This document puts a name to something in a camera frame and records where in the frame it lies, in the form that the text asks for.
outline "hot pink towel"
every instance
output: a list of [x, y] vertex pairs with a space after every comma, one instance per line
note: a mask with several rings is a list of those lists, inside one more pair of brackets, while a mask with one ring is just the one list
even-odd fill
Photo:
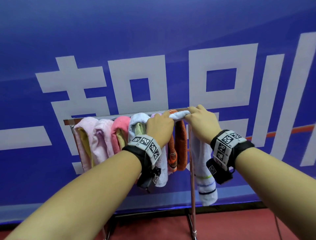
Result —
[[95, 165], [104, 162], [114, 155], [111, 142], [111, 128], [113, 121], [109, 119], [101, 119], [94, 126], [91, 152]]
[[114, 150], [114, 154], [120, 152], [119, 142], [116, 136], [116, 131], [121, 129], [124, 135], [125, 140], [128, 139], [128, 125], [130, 124], [130, 118], [127, 116], [120, 116], [114, 120], [114, 123], [111, 127], [111, 142]]
[[89, 146], [91, 147], [93, 129], [97, 122], [98, 120], [93, 117], [85, 117], [77, 125], [74, 126], [74, 133], [78, 146], [78, 152], [81, 158], [83, 170], [85, 172], [91, 169], [91, 159], [84, 149], [83, 143], [80, 138], [79, 129], [82, 128], [86, 132], [89, 140]]

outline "light blue stripe on banner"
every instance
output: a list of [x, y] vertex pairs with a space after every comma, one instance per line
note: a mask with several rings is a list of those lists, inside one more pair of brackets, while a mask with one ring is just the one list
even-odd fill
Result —
[[[255, 194], [249, 185], [217, 188], [218, 198], [238, 197]], [[198, 191], [195, 191], [195, 200], [200, 202]], [[118, 210], [154, 208], [173, 205], [191, 204], [191, 192], [148, 194], [127, 197]], [[39, 208], [42, 203], [0, 206], [0, 223], [22, 221]]]

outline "metal pole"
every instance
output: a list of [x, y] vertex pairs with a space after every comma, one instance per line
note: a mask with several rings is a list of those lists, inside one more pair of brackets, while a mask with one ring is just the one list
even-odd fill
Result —
[[195, 225], [195, 188], [194, 188], [194, 164], [190, 152], [190, 132], [191, 126], [189, 125], [189, 159], [190, 159], [190, 177], [191, 177], [191, 210], [192, 210], [192, 238], [197, 239], [197, 230]]

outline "person's left hand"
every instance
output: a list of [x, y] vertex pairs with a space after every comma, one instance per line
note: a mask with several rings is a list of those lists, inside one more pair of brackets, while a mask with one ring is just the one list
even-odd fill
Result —
[[165, 111], [161, 116], [156, 113], [146, 124], [146, 134], [153, 137], [161, 148], [170, 141], [173, 132], [174, 121], [169, 115], [169, 111]]

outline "person's right arm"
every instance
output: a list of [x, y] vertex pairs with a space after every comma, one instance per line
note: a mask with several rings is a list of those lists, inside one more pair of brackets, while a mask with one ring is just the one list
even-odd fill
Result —
[[[221, 131], [215, 114], [202, 105], [189, 107], [189, 111], [191, 114], [185, 119], [194, 134], [201, 141], [210, 143]], [[264, 204], [299, 239], [316, 239], [314, 178], [256, 148], [241, 152], [235, 167]]]

